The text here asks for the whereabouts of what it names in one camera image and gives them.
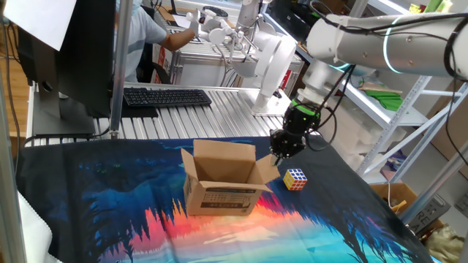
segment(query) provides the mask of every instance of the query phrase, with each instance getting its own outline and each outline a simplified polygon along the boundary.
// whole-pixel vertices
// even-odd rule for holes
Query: open cardboard box
[[[255,146],[194,140],[194,155],[181,149],[185,173],[187,214],[247,216],[265,185],[279,177],[272,155],[255,161]]]
[[[388,198],[388,184],[371,184],[372,189],[382,198]],[[416,200],[418,196],[415,192],[406,184],[406,183],[391,183],[390,184],[390,198],[396,199],[398,203],[407,201],[407,204],[399,209],[399,214],[403,213],[412,203]],[[444,224],[437,219],[432,224],[429,224],[425,227],[418,236],[422,236],[427,231],[432,229],[442,228]]]

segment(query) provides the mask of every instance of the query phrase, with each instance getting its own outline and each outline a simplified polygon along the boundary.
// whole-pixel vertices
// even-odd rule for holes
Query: keyboard
[[[124,88],[124,98],[130,107],[180,107],[211,104],[210,98],[205,91],[201,90]]]

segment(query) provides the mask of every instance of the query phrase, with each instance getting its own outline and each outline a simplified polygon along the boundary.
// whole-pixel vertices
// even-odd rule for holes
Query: white robot
[[[244,1],[239,15],[243,20],[238,21],[236,29],[230,28],[224,18],[217,17],[210,10],[197,10],[195,14],[189,13],[187,20],[191,21],[190,28],[194,30],[196,35],[215,45],[222,44],[225,37],[232,39],[228,45],[230,48],[228,63],[242,77],[253,77],[254,86],[260,88],[260,92],[258,95],[255,94],[255,98],[244,100],[252,114],[282,115],[289,103],[283,105],[273,103],[274,113],[271,113],[271,109],[267,108],[267,104],[272,102],[272,95],[278,90],[291,64],[296,43],[292,37],[276,33],[273,26],[266,23],[262,15],[258,14],[258,8],[254,7],[258,7],[258,1],[250,1],[250,3]],[[243,16],[242,14],[247,10],[248,14]],[[233,62],[234,50],[241,51],[248,61]]]
[[[295,44],[292,44],[290,37],[276,34],[270,25],[262,21],[259,31],[252,32],[252,27],[246,26],[248,22],[261,20],[261,16],[257,16],[258,9],[253,6],[256,4],[252,1],[243,4],[241,14],[244,15],[236,30],[228,28],[227,24],[212,14],[208,14],[208,20],[200,20],[195,16],[191,19],[192,25],[199,22],[195,30],[204,39],[221,43],[224,36],[230,36],[233,47],[242,47],[244,53],[249,46],[260,51],[259,56],[252,56],[257,59],[253,69],[257,83],[261,83],[258,86],[260,95],[253,111],[259,113],[278,88],[280,78],[290,65]],[[306,87],[298,91],[287,108],[283,129],[271,132],[271,152],[277,157],[276,164],[303,150],[306,147],[306,134],[320,127],[320,111],[331,95],[325,83],[336,78],[337,68],[346,71],[358,65],[360,72],[380,69],[396,73],[452,76],[459,80],[468,78],[467,13],[424,13],[375,18],[338,15],[321,17],[307,39],[307,49],[317,61],[308,68],[303,79]],[[283,47],[275,46],[274,43],[278,41],[284,45],[284,56],[276,60],[278,54],[269,48]],[[275,74],[269,75],[268,70],[275,68],[278,68]]]

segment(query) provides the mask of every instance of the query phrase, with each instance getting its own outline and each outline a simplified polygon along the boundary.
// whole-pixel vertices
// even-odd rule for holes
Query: computer monitor
[[[93,117],[109,116],[115,13],[116,0],[77,0],[60,51],[19,28],[21,66],[39,86],[33,134],[94,134]]]

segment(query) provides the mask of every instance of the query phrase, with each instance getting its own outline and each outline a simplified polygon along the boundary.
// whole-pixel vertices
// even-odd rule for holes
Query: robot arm
[[[317,62],[303,79],[306,88],[298,91],[285,113],[283,129],[271,135],[276,163],[303,150],[304,135],[318,129],[320,111],[330,93],[325,82],[336,68],[352,64],[396,73],[467,79],[467,23],[466,14],[435,13],[377,18],[328,15],[317,21],[307,39],[308,50]]]

